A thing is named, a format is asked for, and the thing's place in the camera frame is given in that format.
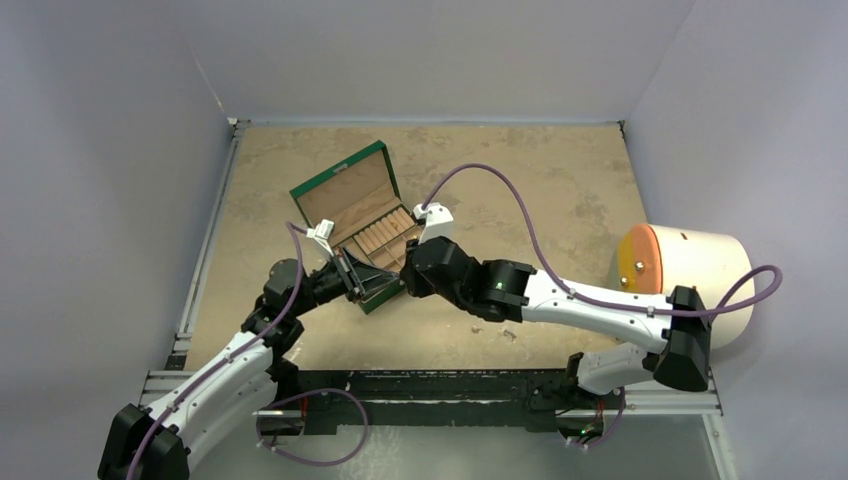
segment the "robotic arm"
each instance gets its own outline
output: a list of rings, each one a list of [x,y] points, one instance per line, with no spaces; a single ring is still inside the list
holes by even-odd
[[[586,304],[561,291],[543,271],[510,260],[479,262],[450,240],[453,218],[431,203],[413,211],[424,229],[407,244],[400,280],[413,297],[438,294],[490,322],[532,321],[570,325],[624,340],[600,353],[572,355],[565,369],[499,371],[302,371],[283,358],[303,333],[298,317],[344,296],[349,301],[379,292],[398,274],[329,248],[333,224],[309,229],[327,259],[306,276],[296,260],[276,263],[263,294],[241,331],[185,384],[199,382],[189,396],[178,388],[151,405],[127,405],[115,416],[98,478],[124,480],[139,445],[152,438],[130,478],[185,480],[197,463],[237,424],[274,401],[316,388],[353,394],[377,425],[514,425],[529,431],[580,432],[555,412],[594,409],[600,399],[617,406],[616,387],[651,378],[685,391],[707,389],[710,322],[631,313]],[[288,313],[261,342],[242,349],[271,325],[290,300],[298,273],[302,282]],[[662,295],[631,295],[571,283],[594,298],[654,309],[703,310],[697,292],[678,287]],[[306,434],[333,433],[339,424],[361,423],[349,402],[332,396],[309,404]],[[157,425],[154,419],[167,418]],[[603,427],[594,434],[600,435]]]

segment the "green jewelry box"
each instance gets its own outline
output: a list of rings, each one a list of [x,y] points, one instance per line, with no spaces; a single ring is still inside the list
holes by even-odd
[[[403,204],[389,150],[376,141],[293,188],[300,214],[310,227],[323,219],[335,223],[330,247],[347,248],[374,266],[399,272],[405,260],[406,241],[418,238],[409,208]],[[403,291],[400,281],[359,302],[371,313]]]

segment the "stained wooden surface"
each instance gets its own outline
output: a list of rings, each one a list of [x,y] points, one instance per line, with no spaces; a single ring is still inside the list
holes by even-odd
[[[294,256],[283,222],[300,222],[300,215],[288,191],[375,140],[388,145],[409,206],[459,164],[487,163],[503,171],[524,197],[543,251],[570,280],[604,285],[619,239],[645,221],[617,125],[250,128],[227,194],[187,369],[223,348],[271,265]],[[469,255],[539,264],[515,200],[491,174],[462,172],[436,201],[451,209],[454,240]],[[306,244],[304,257],[307,271],[323,263]],[[565,326],[485,323],[439,297],[400,295],[370,315],[339,299],[301,320],[306,332],[287,356],[303,368],[557,367],[571,353],[614,344]]]

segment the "white wall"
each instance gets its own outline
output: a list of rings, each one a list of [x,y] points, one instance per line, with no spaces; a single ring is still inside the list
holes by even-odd
[[[173,0],[229,116],[617,121],[694,0]]]
[[[176,330],[230,135],[167,7],[2,3],[3,478],[94,478]]]
[[[698,0],[630,118],[649,220],[786,274],[716,355],[742,478],[848,470],[847,27],[838,0]]]

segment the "green box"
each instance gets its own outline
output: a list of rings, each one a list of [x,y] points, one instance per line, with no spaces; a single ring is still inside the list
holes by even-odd
[[[400,271],[406,241],[417,238],[421,227],[403,204],[386,144],[376,141],[293,188],[292,199],[306,223],[335,222],[330,246],[341,247],[360,260]],[[371,313],[403,291],[400,281],[362,299]]]

